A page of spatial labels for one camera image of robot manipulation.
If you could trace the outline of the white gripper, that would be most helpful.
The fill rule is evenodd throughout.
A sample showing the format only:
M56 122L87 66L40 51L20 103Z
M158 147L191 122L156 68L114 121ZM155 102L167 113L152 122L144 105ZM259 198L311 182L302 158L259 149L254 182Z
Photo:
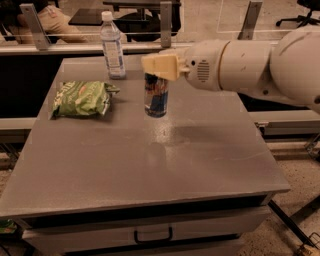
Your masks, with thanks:
M205 40L190 47L164 50L155 58L153 54L142 56L141 65L145 73L169 81L183 75L195 89L221 91L219 65L228 44L226 40Z

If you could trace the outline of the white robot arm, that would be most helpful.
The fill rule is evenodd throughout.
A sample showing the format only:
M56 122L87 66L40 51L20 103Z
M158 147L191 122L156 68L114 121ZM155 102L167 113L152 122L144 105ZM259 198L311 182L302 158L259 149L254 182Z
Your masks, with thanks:
M205 40L141 58L143 71L195 89L232 91L320 113L320 28L300 27L282 39Z

